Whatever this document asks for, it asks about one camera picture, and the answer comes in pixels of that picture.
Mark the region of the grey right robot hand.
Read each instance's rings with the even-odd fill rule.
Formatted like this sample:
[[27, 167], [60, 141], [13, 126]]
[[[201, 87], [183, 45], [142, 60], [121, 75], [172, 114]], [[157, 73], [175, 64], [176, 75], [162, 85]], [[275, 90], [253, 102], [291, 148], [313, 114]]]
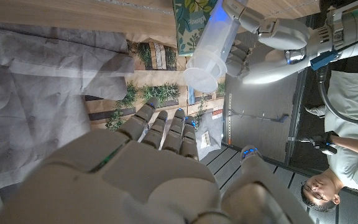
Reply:
[[258, 150], [221, 192], [198, 159], [195, 121], [171, 125], [151, 98], [116, 131], [99, 129], [55, 151], [0, 210], [0, 223], [310, 223]]

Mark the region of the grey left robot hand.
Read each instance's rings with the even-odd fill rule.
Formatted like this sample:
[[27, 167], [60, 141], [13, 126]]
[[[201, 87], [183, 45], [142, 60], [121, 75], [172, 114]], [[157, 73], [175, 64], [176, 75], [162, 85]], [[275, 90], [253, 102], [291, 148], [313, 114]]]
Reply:
[[268, 18], [239, 1], [224, 0], [226, 14], [245, 30], [257, 34], [263, 47], [272, 50], [252, 63], [249, 56], [238, 59], [232, 49], [226, 60], [227, 75], [244, 84], [265, 84], [281, 80], [310, 65], [316, 55], [311, 46], [313, 31], [294, 19]]

